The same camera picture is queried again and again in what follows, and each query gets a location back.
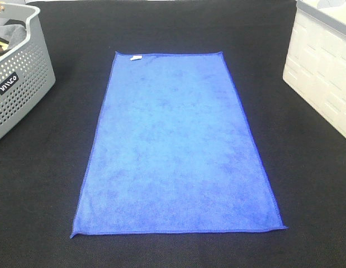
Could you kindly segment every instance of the white container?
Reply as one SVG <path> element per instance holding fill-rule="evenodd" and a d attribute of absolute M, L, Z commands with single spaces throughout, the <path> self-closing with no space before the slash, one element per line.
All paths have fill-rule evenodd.
<path fill-rule="evenodd" d="M 283 80 L 346 137 L 346 3 L 297 2 Z"/>
<path fill-rule="evenodd" d="M 27 36 L 0 58 L 0 138 L 17 124 L 55 83 L 38 14 L 40 9 L 0 3 L 0 18 L 23 21 Z"/>

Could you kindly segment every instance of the black carpet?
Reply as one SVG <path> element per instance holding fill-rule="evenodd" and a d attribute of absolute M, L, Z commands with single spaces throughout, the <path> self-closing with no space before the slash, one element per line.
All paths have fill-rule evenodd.
<path fill-rule="evenodd" d="M 282 80 L 294 0 L 32 4 L 57 82 L 0 140 L 0 267 L 346 267 L 346 139 Z M 69 239 L 115 51 L 224 52 L 289 229 Z"/>

